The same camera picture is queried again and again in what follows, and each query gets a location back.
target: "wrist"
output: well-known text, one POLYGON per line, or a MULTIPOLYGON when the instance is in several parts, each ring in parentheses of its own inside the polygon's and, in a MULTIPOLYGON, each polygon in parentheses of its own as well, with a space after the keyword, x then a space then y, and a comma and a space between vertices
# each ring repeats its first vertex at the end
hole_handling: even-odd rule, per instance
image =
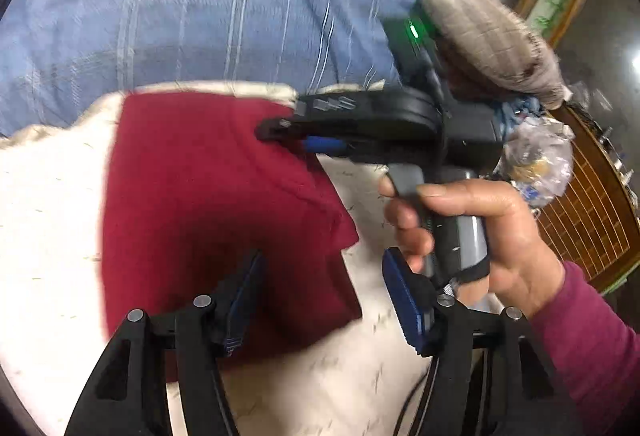
POLYGON ((564 284, 564 266, 556 254, 540 241, 530 263, 518 268, 513 285, 498 298, 531 318, 551 302, 564 284))

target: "purple sleeve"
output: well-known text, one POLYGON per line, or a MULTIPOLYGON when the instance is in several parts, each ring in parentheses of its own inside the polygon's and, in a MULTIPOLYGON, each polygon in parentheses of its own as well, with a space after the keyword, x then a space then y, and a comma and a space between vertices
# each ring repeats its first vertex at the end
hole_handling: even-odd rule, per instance
POLYGON ((564 262, 561 291, 530 321, 542 339, 588 435, 606 434, 623 412, 637 414, 640 337, 564 262))

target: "silver screw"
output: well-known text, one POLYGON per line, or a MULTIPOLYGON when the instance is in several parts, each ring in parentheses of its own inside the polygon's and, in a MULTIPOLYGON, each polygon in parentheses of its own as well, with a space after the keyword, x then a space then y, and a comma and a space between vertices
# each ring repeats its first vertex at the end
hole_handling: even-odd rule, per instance
POLYGON ((138 322, 144 316, 145 312, 143 310, 131 310, 127 313, 127 320, 130 322, 138 322))
POLYGON ((196 308, 206 308, 209 304, 211 304, 211 297, 208 295, 198 295, 193 300, 193 305, 196 308))
POLYGON ((455 302, 456 300, 451 295, 447 295, 446 293, 443 293, 442 295, 438 295, 438 304, 440 306, 449 308, 453 304, 455 304, 455 302))
POLYGON ((509 306, 507 308, 507 316, 512 320, 519 321, 522 318, 522 311, 518 310, 516 307, 509 306))

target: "black cable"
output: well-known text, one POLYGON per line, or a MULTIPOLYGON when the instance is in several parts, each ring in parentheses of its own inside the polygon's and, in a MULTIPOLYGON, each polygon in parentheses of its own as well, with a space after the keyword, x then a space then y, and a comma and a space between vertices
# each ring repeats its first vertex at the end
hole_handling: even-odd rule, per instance
POLYGON ((415 385, 411 388, 411 391, 409 391, 409 394, 404 400, 404 403, 402 404, 402 408, 400 409, 400 414, 398 415, 398 420, 396 421, 396 427, 394 428, 393 436, 398 436, 398 433, 400 432, 400 426, 402 425, 402 420, 404 420, 404 416, 406 415, 406 410, 409 408, 409 404, 411 403, 411 400, 414 398, 415 392, 422 385, 422 383, 427 379, 427 376, 429 376, 429 369, 431 369, 431 366, 429 366, 426 369, 426 371, 424 371, 420 375, 420 378, 415 383, 415 385))

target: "red cloth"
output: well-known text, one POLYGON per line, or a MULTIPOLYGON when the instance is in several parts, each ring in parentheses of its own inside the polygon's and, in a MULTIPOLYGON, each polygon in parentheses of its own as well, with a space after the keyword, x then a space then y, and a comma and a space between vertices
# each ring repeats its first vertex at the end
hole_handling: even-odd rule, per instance
POLYGON ((360 318, 340 250, 356 229, 315 155, 262 143, 290 109, 182 92, 124 102, 102 226, 110 335, 132 308, 173 311, 210 292, 252 247, 267 260, 244 360, 308 346, 360 318))
POLYGON ((587 435, 640 434, 640 336, 582 270, 565 262, 558 295, 531 319, 578 407, 587 435))

